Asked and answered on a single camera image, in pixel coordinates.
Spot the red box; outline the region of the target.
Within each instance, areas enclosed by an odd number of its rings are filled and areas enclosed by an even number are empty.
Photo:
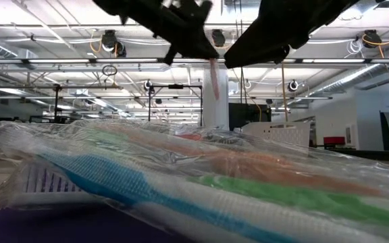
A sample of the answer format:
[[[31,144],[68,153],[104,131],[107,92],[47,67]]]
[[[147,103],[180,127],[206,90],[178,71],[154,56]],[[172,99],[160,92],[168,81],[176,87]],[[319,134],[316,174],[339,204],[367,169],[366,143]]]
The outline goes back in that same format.
[[[345,145],[346,140],[343,136],[326,136],[323,138],[324,146],[336,146],[336,145]]]

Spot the white perforated basket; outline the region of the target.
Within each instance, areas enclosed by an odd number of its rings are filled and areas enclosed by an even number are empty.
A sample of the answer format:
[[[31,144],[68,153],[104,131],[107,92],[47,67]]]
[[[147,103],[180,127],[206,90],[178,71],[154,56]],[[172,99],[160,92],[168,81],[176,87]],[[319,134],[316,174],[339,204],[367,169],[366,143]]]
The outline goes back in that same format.
[[[304,122],[253,122],[242,127],[242,133],[256,136],[307,154],[310,124]]]

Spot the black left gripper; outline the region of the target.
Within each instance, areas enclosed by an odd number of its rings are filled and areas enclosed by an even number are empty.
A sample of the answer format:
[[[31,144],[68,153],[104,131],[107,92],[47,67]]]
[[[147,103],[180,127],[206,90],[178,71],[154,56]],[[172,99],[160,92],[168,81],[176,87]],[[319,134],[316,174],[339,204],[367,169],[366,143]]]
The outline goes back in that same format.
[[[170,43],[162,62],[170,65],[174,57],[216,59],[218,52],[205,36],[204,25],[212,8],[210,0],[178,0],[165,6],[164,0],[93,0],[107,14],[119,16],[124,25],[132,19]]]

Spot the black cabinet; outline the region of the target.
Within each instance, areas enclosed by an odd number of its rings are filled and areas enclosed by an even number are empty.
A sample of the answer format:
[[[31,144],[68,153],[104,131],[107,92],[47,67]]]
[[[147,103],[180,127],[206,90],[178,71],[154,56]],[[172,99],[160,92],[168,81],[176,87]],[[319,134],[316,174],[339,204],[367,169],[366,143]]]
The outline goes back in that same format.
[[[228,106],[230,131],[252,122],[271,121],[271,108],[267,105],[229,103]]]

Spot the black workstation rig frame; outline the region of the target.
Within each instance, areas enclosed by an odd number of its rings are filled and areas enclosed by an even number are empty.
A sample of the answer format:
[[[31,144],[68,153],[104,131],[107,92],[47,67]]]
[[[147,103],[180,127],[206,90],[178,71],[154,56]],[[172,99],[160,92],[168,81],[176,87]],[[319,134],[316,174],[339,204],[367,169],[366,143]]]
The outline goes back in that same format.
[[[122,91],[117,85],[38,85],[38,86],[0,86],[0,118],[19,119],[58,119],[73,113],[78,119],[103,117],[106,112],[121,115],[123,107],[111,102],[108,94],[99,92]]]
[[[202,126],[204,124],[203,120],[203,87],[201,85],[185,85],[185,84],[168,84],[168,85],[153,85],[151,84],[148,89],[148,121],[151,120],[151,100],[153,96],[151,95],[151,90],[153,88],[158,88],[157,91],[155,91],[154,95],[157,95],[162,88],[167,89],[173,89],[173,90],[180,90],[184,88],[188,88],[191,90],[195,95],[198,96],[198,98],[201,100],[201,111],[200,111],[200,125]],[[200,94],[197,94],[193,89],[198,88],[200,90]]]

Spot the silver air duct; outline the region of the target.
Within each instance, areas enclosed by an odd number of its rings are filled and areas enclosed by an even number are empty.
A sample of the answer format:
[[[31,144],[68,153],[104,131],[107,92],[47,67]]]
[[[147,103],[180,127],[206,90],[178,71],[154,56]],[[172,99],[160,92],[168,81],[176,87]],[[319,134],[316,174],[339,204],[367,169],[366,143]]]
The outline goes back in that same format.
[[[308,97],[319,97],[323,93],[333,93],[375,78],[387,72],[389,55],[385,59],[365,59],[363,66],[344,71],[316,86],[308,93]]]

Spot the green toothbrush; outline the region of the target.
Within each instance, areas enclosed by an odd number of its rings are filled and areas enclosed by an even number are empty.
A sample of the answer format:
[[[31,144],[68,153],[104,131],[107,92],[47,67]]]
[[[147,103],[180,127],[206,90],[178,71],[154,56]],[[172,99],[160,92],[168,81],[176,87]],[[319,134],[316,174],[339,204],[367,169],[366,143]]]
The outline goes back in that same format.
[[[382,192],[381,196],[365,196],[362,194],[330,192],[234,178],[214,172],[209,161],[202,157],[187,157],[180,153],[154,148],[182,155],[189,159],[199,159],[208,162],[213,174],[204,177],[204,183],[213,182],[226,190],[270,203],[286,205],[304,211],[317,211],[326,215],[362,222],[379,230],[385,229],[389,233],[389,165],[387,164],[315,148],[309,148],[309,152],[304,154],[279,145],[274,141],[225,130],[189,127],[183,131],[172,128],[160,128],[156,124],[146,128],[111,124],[101,126],[101,129],[107,136],[116,136],[120,140],[150,149],[154,147],[133,141],[127,137],[126,133],[130,130],[150,131],[168,135],[197,133],[209,142],[233,144],[239,149],[246,147],[250,151],[264,152],[283,157],[293,162],[301,171],[306,171],[307,173],[329,176],[346,182],[379,189]]]

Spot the white building pillar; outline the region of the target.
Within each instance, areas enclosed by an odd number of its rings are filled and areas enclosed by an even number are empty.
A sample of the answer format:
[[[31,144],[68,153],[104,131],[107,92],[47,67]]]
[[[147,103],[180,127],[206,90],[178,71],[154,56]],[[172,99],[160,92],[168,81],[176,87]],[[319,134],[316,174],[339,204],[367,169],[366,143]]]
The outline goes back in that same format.
[[[215,97],[211,68],[207,67],[203,78],[203,125],[208,128],[219,127],[229,130],[228,113],[228,73],[226,69],[216,68],[219,98]]]

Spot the dark blue mat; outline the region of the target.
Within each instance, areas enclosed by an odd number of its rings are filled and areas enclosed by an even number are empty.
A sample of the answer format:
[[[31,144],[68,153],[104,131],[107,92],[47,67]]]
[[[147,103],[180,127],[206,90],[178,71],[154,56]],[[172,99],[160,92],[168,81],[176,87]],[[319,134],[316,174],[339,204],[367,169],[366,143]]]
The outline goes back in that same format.
[[[192,243],[105,205],[0,211],[0,243]]]

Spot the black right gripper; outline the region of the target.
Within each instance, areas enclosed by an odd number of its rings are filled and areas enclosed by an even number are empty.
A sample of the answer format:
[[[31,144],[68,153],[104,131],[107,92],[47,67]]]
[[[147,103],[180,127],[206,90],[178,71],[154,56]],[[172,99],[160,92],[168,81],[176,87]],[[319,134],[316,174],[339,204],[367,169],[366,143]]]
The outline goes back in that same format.
[[[225,55],[227,68],[282,61],[318,28],[332,23],[358,0],[262,0],[256,22]]]

